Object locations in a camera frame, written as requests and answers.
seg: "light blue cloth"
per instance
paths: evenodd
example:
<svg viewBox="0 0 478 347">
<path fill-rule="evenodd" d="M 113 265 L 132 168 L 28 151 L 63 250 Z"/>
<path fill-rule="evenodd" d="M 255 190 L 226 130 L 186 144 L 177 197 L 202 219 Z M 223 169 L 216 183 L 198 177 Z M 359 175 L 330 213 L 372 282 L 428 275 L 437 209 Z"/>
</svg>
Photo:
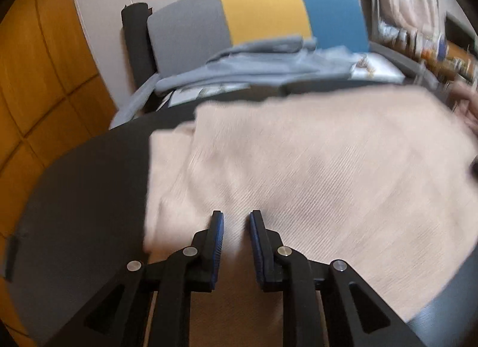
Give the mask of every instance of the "light blue cloth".
<svg viewBox="0 0 478 347">
<path fill-rule="evenodd" d="M 213 59 L 193 71 L 158 81 L 156 92 L 217 83 L 279 86 L 304 78 L 348 79 L 356 62 L 345 47 L 315 50 L 310 41 L 300 36 L 242 44 Z"/>
</svg>

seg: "blue panel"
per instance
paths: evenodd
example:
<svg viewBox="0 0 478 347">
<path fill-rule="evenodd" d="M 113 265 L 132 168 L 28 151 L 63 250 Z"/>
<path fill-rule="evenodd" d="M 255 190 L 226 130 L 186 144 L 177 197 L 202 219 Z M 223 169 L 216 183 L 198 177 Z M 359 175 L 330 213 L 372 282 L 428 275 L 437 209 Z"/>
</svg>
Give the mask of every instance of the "blue panel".
<svg viewBox="0 0 478 347">
<path fill-rule="evenodd" d="M 352 52 L 369 51 L 359 0 L 304 0 L 304 4 L 319 48 L 345 45 Z"/>
</svg>

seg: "pink cloth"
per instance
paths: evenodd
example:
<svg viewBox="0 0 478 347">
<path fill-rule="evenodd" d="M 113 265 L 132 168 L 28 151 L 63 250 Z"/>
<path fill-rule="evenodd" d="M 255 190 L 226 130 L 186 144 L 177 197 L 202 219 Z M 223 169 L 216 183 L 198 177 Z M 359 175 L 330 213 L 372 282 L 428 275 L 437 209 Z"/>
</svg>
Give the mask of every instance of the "pink cloth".
<svg viewBox="0 0 478 347">
<path fill-rule="evenodd" d="M 202 104 L 151 136 L 145 248 L 164 259 L 225 214 L 217 289 L 192 299 L 193 347 L 281 343 L 281 295 L 255 281 L 253 209 L 309 259 L 346 260 L 408 321 L 475 246 L 477 152 L 419 87 Z"/>
</svg>

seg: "metal screw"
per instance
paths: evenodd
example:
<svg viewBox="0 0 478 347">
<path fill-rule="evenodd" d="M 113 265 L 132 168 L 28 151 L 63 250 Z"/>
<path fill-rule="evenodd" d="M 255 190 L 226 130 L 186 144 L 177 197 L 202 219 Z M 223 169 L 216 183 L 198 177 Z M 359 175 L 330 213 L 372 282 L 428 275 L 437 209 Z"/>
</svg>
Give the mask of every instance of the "metal screw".
<svg viewBox="0 0 478 347">
<path fill-rule="evenodd" d="M 141 268 L 141 262 L 140 261 L 131 261 L 126 265 L 126 268 L 129 271 L 138 271 Z"/>
<path fill-rule="evenodd" d="M 183 250 L 183 254 L 186 256 L 195 256 L 197 254 L 197 248 L 196 247 L 186 247 Z"/>
<path fill-rule="evenodd" d="M 344 270 L 347 268 L 347 263 L 345 263 L 344 261 L 338 259 L 338 260 L 334 261 L 334 263 L 332 264 L 332 266 L 333 266 L 334 269 L 337 270 L 337 271 L 344 271 Z"/>
<path fill-rule="evenodd" d="M 277 252 L 279 253 L 279 255 L 289 256 L 290 254 L 292 254 L 292 249 L 290 247 L 287 247 L 287 246 L 280 246 L 277 249 Z"/>
</svg>

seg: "gray panel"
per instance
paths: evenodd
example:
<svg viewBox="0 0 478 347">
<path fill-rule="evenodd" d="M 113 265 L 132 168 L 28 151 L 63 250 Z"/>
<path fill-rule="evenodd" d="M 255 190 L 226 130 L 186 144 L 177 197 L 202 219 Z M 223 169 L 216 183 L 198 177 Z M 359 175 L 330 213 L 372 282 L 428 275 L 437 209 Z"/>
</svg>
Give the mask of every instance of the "gray panel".
<svg viewBox="0 0 478 347">
<path fill-rule="evenodd" d="M 148 31 L 161 77 L 198 68 L 231 47 L 221 0 L 180 0 L 148 18 Z"/>
</svg>

